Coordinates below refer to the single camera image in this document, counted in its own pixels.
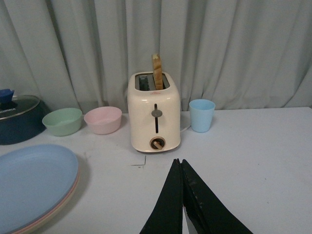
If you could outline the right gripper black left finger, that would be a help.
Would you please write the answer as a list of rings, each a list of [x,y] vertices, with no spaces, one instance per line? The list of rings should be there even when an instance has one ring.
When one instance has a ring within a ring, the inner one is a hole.
[[[179,159],[174,159],[156,205],[140,231],[142,234],[181,234],[183,179]]]

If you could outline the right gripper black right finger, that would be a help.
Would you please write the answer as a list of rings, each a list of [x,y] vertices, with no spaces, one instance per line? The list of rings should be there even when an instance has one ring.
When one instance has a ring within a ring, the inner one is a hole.
[[[218,199],[192,168],[182,161],[183,205],[199,234],[250,234],[251,231]]]

